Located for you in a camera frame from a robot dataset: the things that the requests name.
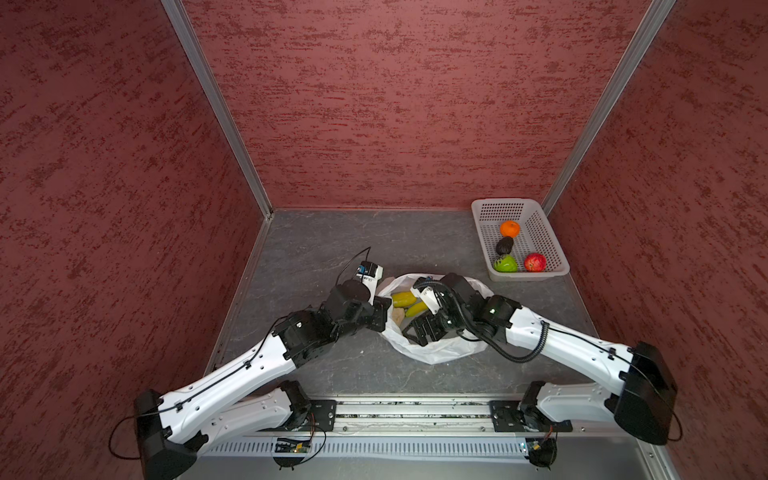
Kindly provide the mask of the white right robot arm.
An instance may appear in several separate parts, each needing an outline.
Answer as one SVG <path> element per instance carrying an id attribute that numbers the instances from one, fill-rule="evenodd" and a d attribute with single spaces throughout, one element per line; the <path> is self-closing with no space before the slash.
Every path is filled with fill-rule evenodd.
<path id="1" fill-rule="evenodd" d="M 588 378 L 579 385 L 534 381 L 517 405 L 528 431 L 572 421 L 612 422 L 653 445 L 672 441 L 682 423 L 677 387 L 660 351 L 645 342 L 611 343 L 548 320 L 508 297 L 485 298 L 456 274 L 418 278 L 411 288 L 446 332 L 466 332 L 515 364 L 549 358 Z"/>

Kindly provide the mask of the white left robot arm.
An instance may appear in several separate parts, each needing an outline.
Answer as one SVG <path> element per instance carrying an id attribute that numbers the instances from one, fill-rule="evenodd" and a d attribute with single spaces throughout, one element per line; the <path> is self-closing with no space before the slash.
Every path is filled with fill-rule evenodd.
<path id="1" fill-rule="evenodd" d="M 175 479 L 206 450 L 247 430 L 300 427 L 309 398 L 295 381 L 267 395 L 250 393 L 282 379 L 361 329 L 383 331 L 389 298 L 348 280 L 318 308 L 278 318 L 265 338 L 219 370 L 165 394 L 141 393 L 134 401 L 138 459 L 146 479 Z"/>

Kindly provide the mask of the red fruit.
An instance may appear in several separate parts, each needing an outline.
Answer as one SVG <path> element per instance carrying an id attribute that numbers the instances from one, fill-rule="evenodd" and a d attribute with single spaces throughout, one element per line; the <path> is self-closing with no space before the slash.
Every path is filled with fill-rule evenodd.
<path id="1" fill-rule="evenodd" d="M 527 272 L 540 273 L 546 270 L 547 259 L 543 254 L 534 252 L 525 258 L 523 265 Z"/>

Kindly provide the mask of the orange fruit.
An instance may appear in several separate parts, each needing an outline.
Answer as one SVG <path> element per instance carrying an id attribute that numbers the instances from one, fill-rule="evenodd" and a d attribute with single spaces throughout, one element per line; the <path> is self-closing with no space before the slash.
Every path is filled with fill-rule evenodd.
<path id="1" fill-rule="evenodd" d="M 509 220 L 499 226 L 499 231 L 503 237 L 516 238 L 521 232 L 521 227 L 517 222 Z"/>

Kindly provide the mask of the dark avocado fruit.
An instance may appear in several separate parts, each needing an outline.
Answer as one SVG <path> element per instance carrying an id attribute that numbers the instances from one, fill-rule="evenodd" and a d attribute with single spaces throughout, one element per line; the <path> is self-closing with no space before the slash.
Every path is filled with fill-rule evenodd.
<path id="1" fill-rule="evenodd" d="M 498 256 L 510 255 L 515 244 L 515 239 L 510 236 L 502 237 L 495 245 L 495 252 Z"/>

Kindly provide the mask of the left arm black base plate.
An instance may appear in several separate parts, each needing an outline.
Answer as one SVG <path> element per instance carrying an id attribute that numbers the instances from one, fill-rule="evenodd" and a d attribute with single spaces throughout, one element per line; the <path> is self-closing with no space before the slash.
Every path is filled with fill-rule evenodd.
<path id="1" fill-rule="evenodd" d="M 336 400 L 319 399 L 312 399 L 306 405 L 300 406 L 298 412 L 295 412 L 295 408 L 291 406 L 288 419 L 280 426 L 268 428 L 267 431 L 300 433 L 311 433 L 318 429 L 332 431 L 337 406 Z"/>

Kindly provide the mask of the white plastic bag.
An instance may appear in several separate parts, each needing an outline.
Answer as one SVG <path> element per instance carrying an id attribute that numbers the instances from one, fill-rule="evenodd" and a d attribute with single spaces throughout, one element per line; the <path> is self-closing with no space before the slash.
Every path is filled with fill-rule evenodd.
<path id="1" fill-rule="evenodd" d="M 377 287 L 377 295 L 390 298 L 394 293 L 409 290 L 418 278 L 427 276 L 434 279 L 442 278 L 442 275 L 422 273 L 408 273 L 398 277 L 387 277 Z M 482 341 L 470 342 L 454 333 L 448 334 L 441 340 L 429 342 L 426 346 L 419 346 L 407 339 L 402 334 L 401 328 L 394 322 L 394 306 L 390 307 L 387 312 L 385 330 L 380 336 L 397 352 L 428 365 L 455 361 L 488 349 L 488 345 Z"/>

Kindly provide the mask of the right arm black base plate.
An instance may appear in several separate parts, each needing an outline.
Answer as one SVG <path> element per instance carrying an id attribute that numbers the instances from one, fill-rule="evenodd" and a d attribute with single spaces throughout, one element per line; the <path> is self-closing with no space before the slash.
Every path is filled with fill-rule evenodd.
<path id="1" fill-rule="evenodd" d="M 556 422 L 544 415 L 536 406 L 520 401 L 493 400 L 488 403 L 490 418 L 497 433 L 562 433 L 572 432 L 569 420 Z"/>

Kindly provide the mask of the yellow banana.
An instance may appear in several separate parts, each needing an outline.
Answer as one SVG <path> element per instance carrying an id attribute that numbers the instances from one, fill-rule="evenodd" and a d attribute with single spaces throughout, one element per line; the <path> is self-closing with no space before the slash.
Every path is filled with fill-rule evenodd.
<path id="1" fill-rule="evenodd" d="M 426 305 L 426 303 L 423 301 L 419 301 L 409 306 L 405 310 L 405 317 L 406 318 L 418 317 L 419 315 L 423 314 L 424 312 L 427 312 L 428 310 L 429 310 L 429 307 Z"/>

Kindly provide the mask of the green fruit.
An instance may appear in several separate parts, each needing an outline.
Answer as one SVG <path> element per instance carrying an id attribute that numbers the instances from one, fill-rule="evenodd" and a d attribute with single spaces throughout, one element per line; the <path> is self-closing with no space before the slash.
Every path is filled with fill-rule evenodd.
<path id="1" fill-rule="evenodd" d="M 517 260 L 509 254 L 497 258 L 493 263 L 493 268 L 500 273 L 516 273 L 519 271 Z"/>

